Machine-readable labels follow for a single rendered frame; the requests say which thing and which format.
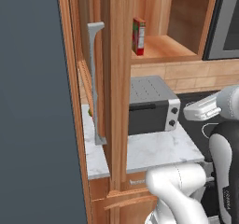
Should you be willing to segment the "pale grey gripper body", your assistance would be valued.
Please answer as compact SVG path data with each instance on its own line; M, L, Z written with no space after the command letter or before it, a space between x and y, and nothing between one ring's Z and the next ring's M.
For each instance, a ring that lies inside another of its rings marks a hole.
M217 95L213 94L197 101L193 104L187 105L183 109L186 120L202 121L213 118L221 111L217 107Z

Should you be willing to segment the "red cereal box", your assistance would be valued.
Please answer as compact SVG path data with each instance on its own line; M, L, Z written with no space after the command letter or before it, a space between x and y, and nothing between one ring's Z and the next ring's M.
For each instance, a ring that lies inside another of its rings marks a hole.
M144 54L146 22L140 18L133 19L132 50L137 56Z

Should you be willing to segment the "black hob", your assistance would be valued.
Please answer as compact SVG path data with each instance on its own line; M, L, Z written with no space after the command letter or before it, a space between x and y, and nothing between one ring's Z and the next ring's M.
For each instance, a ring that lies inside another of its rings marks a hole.
M206 162L212 162L209 150L209 138L212 134L222 134L232 145L232 161L230 162L229 186L222 189L222 204L216 200L219 192L219 181L212 188L209 186L202 199L206 213L211 217L215 208L221 206L231 216L239 215L239 121L231 121L216 115L207 120L192 121L186 120L183 109L188 105L193 105L210 95L215 95L217 91L181 93L178 95L181 101L179 122L187 132L191 140L204 155Z

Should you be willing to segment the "silver black toaster oven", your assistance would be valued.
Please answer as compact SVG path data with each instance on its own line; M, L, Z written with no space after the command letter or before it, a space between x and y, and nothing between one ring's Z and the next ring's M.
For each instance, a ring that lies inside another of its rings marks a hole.
M179 98L161 77L131 78L129 135L173 131L179 111Z

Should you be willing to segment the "grey microwave oven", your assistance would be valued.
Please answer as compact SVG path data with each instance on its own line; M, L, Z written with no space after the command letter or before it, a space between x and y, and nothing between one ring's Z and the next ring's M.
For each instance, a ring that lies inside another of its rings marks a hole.
M203 60L239 59L239 0L216 0Z

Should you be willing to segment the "wooden drawer front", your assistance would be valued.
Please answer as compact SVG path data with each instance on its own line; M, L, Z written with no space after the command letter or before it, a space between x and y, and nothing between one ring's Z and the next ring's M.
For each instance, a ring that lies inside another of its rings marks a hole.
M90 194L93 201L103 199L126 199L138 194L146 188L145 172L126 175L122 190L113 189L111 178L101 177L89 181Z

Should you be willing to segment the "wooden base cabinet door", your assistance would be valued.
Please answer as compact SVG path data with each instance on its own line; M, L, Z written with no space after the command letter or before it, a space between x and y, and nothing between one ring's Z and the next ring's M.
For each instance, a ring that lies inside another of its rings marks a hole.
M145 224L148 215L153 211L157 201L136 203L124 207L105 210L104 207L139 196L126 199L103 199L92 202L92 224Z

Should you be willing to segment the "open wooden wall cabinet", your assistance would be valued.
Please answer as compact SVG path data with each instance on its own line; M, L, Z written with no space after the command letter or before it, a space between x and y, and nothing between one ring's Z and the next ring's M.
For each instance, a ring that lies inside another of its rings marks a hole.
M146 22L144 54L133 64L199 61L216 0L134 0L134 15Z

